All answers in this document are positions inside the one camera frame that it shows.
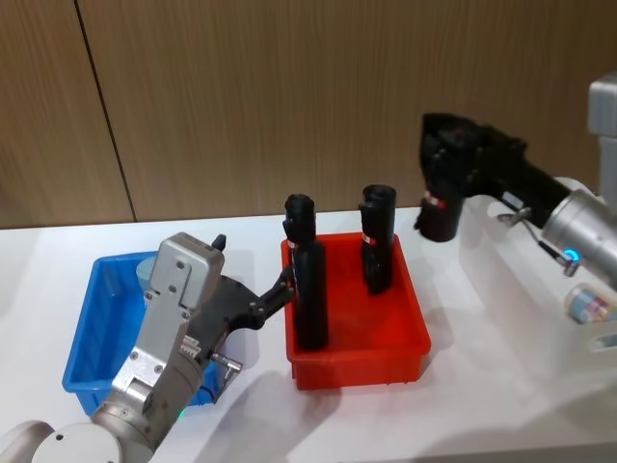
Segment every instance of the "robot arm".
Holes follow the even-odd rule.
[[[617,72],[589,88],[589,131],[598,136],[600,145],[600,192],[617,213]]]
[[[224,390],[242,368],[217,352],[226,337],[258,330],[293,295],[289,270],[262,296],[222,276],[224,248],[222,235],[212,246],[186,233],[163,241],[139,337],[92,422],[56,432],[25,423],[4,441],[5,450],[0,441],[0,461],[145,463],[200,389],[210,362],[225,368]]]
[[[582,264],[617,290],[617,216],[531,165],[525,148],[487,125],[425,115],[420,164],[426,193],[416,228],[428,239],[447,241],[456,234],[465,198],[489,195],[513,210],[509,225],[528,221],[542,230],[540,246],[567,276]]]

